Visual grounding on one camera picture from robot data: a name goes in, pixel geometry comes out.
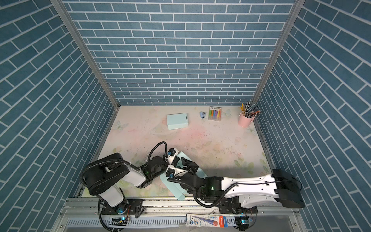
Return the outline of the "metal base rail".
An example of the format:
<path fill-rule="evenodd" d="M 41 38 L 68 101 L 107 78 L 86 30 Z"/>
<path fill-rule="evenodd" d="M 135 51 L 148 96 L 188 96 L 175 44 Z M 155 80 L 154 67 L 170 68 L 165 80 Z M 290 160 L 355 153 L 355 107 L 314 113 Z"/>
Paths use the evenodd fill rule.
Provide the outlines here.
<path fill-rule="evenodd" d="M 174 197 L 145 197 L 142 206 L 145 208 L 141 217 L 185 216 L 190 214 L 212 215 L 219 214 L 219 209 L 204 208 L 198 205 L 193 198 L 186 197 L 178 201 Z M 298 216 L 298 209 L 290 209 L 274 202 L 269 205 L 258 205 L 258 216 Z M 98 215 L 97 198 L 69 198 L 61 213 L 65 217 L 96 217 Z"/>

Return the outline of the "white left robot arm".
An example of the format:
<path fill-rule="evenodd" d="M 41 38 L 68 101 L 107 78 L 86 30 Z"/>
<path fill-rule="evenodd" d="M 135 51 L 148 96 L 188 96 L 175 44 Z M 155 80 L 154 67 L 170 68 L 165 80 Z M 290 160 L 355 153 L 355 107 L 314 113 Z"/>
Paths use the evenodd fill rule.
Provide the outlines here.
<path fill-rule="evenodd" d="M 116 207 L 125 201 L 125 195 L 116 183 L 123 180 L 143 189 L 162 175 L 168 165 L 169 153 L 155 156 L 140 167 L 124 160 L 120 153 L 114 153 L 84 167 L 79 178 L 90 195 L 105 200 L 110 207 Z"/>

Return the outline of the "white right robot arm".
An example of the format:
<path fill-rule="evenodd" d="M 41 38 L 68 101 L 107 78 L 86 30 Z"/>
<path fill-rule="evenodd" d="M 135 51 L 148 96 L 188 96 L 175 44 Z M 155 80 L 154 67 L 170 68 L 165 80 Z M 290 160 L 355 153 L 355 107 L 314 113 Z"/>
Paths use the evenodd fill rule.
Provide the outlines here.
<path fill-rule="evenodd" d="M 286 208 L 305 207 L 302 183 L 282 169 L 252 178 L 199 177 L 194 162 L 182 161 L 186 172 L 176 175 L 175 179 L 204 208 L 224 207 L 238 212 L 270 202 L 278 202 Z"/>

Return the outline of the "light blue box stack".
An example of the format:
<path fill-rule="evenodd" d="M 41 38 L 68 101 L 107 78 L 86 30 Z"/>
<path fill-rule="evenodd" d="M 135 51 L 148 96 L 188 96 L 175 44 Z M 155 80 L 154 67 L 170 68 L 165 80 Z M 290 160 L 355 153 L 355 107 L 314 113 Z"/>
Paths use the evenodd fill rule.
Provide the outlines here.
<path fill-rule="evenodd" d="M 178 157 L 180 158 L 179 162 L 177 163 L 176 168 L 183 168 L 181 158 L 186 158 L 190 161 L 192 161 L 184 152 L 179 151 Z M 201 178 L 206 178 L 206 173 L 199 167 L 196 175 Z M 168 178 L 165 176 L 165 172 L 160 175 L 160 179 L 163 182 L 163 184 L 168 188 L 168 190 L 174 195 L 174 197 L 179 200 L 183 201 L 188 195 L 192 195 L 186 191 L 186 189 L 181 187 L 181 177 L 175 177 L 175 178 Z"/>

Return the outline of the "white red blue package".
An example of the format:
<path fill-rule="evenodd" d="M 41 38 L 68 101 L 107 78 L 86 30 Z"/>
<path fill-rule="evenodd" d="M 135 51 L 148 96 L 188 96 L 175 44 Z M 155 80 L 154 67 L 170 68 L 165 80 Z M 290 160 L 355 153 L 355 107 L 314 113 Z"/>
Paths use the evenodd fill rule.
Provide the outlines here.
<path fill-rule="evenodd" d="M 236 226 L 234 217 L 222 215 L 186 215 L 186 226 L 228 228 Z"/>

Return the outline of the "pack of coloured highlighters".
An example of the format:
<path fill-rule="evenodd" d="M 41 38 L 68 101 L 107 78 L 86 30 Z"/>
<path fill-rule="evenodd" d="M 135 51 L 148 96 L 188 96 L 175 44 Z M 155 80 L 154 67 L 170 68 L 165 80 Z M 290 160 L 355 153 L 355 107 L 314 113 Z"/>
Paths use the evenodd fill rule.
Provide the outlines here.
<path fill-rule="evenodd" d="M 222 108 L 210 106 L 208 119 L 212 121 L 221 121 L 222 118 Z"/>

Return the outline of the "light blue paper box sheet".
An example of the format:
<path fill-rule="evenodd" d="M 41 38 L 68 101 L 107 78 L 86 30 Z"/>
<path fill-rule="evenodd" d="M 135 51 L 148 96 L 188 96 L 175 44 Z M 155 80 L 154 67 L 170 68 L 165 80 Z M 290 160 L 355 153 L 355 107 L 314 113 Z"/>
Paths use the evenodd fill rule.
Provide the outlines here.
<path fill-rule="evenodd" d="M 167 115 L 167 126 L 169 130 L 176 130 L 188 127 L 187 113 Z"/>

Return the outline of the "pink metal pencil bucket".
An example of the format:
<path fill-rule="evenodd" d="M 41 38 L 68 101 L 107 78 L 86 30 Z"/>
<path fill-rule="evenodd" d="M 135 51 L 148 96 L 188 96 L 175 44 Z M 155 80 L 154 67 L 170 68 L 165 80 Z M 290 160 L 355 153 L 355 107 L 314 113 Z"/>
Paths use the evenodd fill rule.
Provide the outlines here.
<path fill-rule="evenodd" d="M 238 125 L 242 128 L 247 128 L 250 126 L 250 124 L 254 121 L 255 116 L 252 117 L 246 117 L 243 113 L 240 113 L 238 118 Z"/>

